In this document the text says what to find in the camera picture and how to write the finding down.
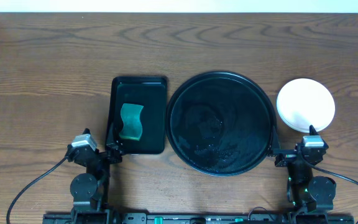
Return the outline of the green scrubbing sponge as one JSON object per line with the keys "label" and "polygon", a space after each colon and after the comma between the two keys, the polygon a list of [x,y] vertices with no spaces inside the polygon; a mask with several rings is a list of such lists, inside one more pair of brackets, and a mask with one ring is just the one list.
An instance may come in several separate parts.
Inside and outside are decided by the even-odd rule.
{"label": "green scrubbing sponge", "polygon": [[142,105],[124,103],[121,108],[121,119],[123,127],[119,133],[121,139],[139,141],[141,139],[143,128],[141,123]]}

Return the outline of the white plate top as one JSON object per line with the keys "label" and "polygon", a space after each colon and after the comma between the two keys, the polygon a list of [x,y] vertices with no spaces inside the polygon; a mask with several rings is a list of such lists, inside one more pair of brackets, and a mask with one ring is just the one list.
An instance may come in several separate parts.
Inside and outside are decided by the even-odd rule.
{"label": "white plate top", "polygon": [[276,107],[283,122],[301,133],[307,133],[311,125],[316,131],[327,128],[336,110],[329,90],[309,78],[297,78],[285,84],[278,93]]}

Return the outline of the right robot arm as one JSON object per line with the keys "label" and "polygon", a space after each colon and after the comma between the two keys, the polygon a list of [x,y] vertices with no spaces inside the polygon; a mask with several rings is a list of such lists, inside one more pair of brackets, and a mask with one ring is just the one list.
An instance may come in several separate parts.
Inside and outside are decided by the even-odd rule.
{"label": "right robot arm", "polygon": [[333,179],[314,176],[312,168],[323,160],[328,145],[315,128],[293,149],[281,149],[276,139],[268,155],[275,158],[276,167],[288,169],[287,197],[298,213],[323,213],[333,209],[336,183]]}

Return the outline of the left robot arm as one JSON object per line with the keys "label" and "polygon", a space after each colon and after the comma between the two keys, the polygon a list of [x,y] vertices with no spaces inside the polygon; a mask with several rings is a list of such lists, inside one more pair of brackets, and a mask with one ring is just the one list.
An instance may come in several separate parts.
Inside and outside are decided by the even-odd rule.
{"label": "left robot arm", "polygon": [[122,162],[120,146],[115,140],[116,132],[110,127],[106,136],[105,151],[97,149],[90,130],[86,128],[67,146],[68,162],[86,168],[70,185],[73,209],[78,213],[104,212],[108,209],[110,165]]}

